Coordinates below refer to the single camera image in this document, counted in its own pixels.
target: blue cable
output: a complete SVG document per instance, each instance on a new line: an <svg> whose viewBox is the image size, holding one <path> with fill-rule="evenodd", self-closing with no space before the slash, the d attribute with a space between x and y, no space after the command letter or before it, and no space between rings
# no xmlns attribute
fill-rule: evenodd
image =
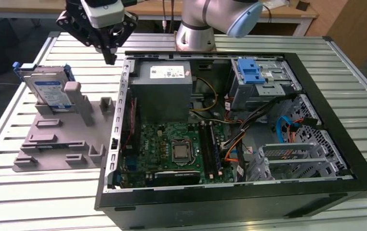
<svg viewBox="0 0 367 231"><path fill-rule="evenodd" d="M291 121L286 116L282 116L282 117L278 119L278 122L277 122L278 139L279 139L279 142L281 142L281 143L285 143L285 140L283 140L283 137L282 137L282 119L286 121L286 123L287 123L289 125L293 124L293 121Z"/></svg>

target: white label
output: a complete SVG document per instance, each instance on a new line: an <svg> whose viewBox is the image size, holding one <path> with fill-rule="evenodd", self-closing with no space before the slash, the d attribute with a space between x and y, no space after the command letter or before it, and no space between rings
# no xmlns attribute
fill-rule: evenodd
<svg viewBox="0 0 367 231"><path fill-rule="evenodd" d="M183 66L153 66L151 78L185 78Z"/></svg>
<svg viewBox="0 0 367 231"><path fill-rule="evenodd" d="M225 102L225 108L230 111L230 102Z"/></svg>
<svg viewBox="0 0 367 231"><path fill-rule="evenodd" d="M262 72L261 75L263 77L274 77L273 72Z"/></svg>
<svg viewBox="0 0 367 231"><path fill-rule="evenodd" d="M239 172L241 176L243 176L245 170L243 170L243 168L241 167L241 165L238 165L238 172Z"/></svg>
<svg viewBox="0 0 367 231"><path fill-rule="evenodd" d="M35 87L43 100L54 109L66 110L72 106L70 98L63 92L64 86L59 81L36 81Z"/></svg>

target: yellow wire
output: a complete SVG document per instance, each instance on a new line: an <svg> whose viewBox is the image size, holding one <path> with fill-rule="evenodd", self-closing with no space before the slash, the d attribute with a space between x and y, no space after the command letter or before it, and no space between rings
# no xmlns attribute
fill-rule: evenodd
<svg viewBox="0 0 367 231"><path fill-rule="evenodd" d="M218 104L218 93L217 93L215 88L213 87L213 85L203 78L198 77L198 79L201 79L202 81L205 81L205 83L209 85L209 87L211 88L211 90L215 93L215 102L214 102L214 104L210 107L207 107L207 108L199 108L199 109L191 109L191 111L203 112L203 111L207 111L209 109L211 109Z"/></svg>

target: robotic arm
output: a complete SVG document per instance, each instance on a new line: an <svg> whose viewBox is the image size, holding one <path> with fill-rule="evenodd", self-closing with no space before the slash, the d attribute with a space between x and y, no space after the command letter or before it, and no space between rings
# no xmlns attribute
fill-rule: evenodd
<svg viewBox="0 0 367 231"><path fill-rule="evenodd" d="M86 45L94 45L114 65L122 47L138 26L138 15L125 10L146 0L67 0L58 25ZM245 37L257 25L263 4L259 0L185 0L183 20L177 35L182 51L215 49L214 28Z"/></svg>
<svg viewBox="0 0 367 231"><path fill-rule="evenodd" d="M146 0L67 0L58 25L86 45L94 45L106 63L115 64L122 47L138 26L138 15L125 10Z"/></svg>

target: aluminum table surface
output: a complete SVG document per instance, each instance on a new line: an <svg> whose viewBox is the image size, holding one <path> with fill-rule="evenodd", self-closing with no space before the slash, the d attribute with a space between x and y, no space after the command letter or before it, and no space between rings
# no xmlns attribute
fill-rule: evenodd
<svg viewBox="0 0 367 231"><path fill-rule="evenodd" d="M219 51L295 52L367 159L367 80L333 42L323 38L249 36L243 39L217 36ZM67 33L55 33L40 51L36 63L68 63L82 92L91 101L118 97L123 52L173 51L174 37L134 34L115 66L103 55ZM36 114L35 96L24 84L0 119L0 230L119 230L103 212L94 210L99 169L20 172L14 159ZM351 200L311 218L265 220L173 228L169 230L366 230L367 198Z"/></svg>

